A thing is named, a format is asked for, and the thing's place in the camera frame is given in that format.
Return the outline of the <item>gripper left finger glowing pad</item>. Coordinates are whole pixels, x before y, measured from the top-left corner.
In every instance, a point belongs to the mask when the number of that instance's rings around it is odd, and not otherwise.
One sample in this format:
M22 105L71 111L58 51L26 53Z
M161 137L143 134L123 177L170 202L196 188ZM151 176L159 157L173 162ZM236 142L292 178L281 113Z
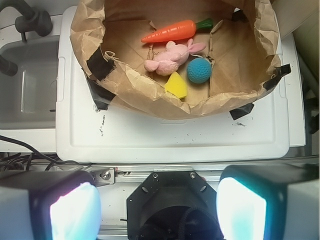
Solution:
M102 206L86 171L22 171L0 174L2 240L95 240Z

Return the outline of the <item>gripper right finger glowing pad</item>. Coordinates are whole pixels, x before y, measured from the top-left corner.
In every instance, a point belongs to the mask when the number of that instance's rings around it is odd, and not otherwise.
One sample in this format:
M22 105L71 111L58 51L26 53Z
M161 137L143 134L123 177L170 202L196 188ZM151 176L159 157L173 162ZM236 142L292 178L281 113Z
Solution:
M227 240L318 240L320 167L229 165L220 176L216 210Z

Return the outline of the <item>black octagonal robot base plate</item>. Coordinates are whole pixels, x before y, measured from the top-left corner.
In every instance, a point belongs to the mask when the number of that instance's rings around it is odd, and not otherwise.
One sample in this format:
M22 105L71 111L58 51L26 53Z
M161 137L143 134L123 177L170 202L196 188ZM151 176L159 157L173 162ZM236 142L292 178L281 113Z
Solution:
M217 192L194 171L152 172L127 198L130 240L223 240Z

